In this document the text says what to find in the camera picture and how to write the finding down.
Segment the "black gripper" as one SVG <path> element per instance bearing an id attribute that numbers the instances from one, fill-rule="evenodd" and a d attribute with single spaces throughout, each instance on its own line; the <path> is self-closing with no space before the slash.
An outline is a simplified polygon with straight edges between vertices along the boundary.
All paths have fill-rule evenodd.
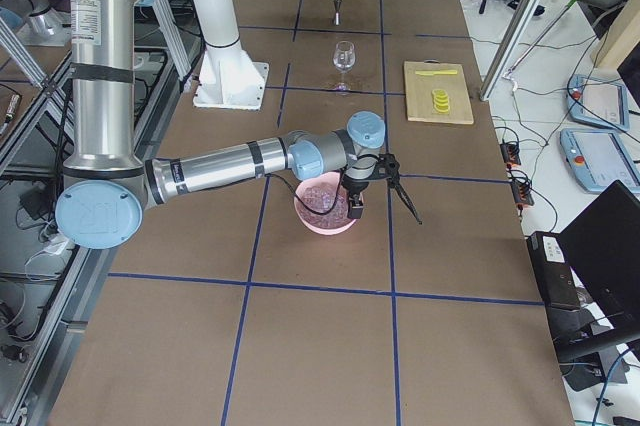
<path id="1" fill-rule="evenodd" d="M 369 181 L 344 176 L 341 180 L 341 186 L 346 191 L 347 217 L 352 220 L 360 219 L 364 211 L 362 193 L 368 188 Z"/>

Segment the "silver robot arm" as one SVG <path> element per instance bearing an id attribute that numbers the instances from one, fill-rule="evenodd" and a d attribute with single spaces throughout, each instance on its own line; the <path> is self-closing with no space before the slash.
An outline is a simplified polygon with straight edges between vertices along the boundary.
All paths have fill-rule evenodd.
<path id="1" fill-rule="evenodd" d="M 140 160 L 134 152 L 134 7 L 140 0 L 71 0 L 74 150 L 63 165 L 55 209 L 59 230 L 75 244 L 110 249 L 139 229 L 144 211 L 189 193 L 283 170 L 299 180 L 340 175 L 348 214 L 362 211 L 362 191 L 390 177 L 381 152 L 386 128 L 368 111 L 324 135 L 295 131 L 201 156 Z"/>

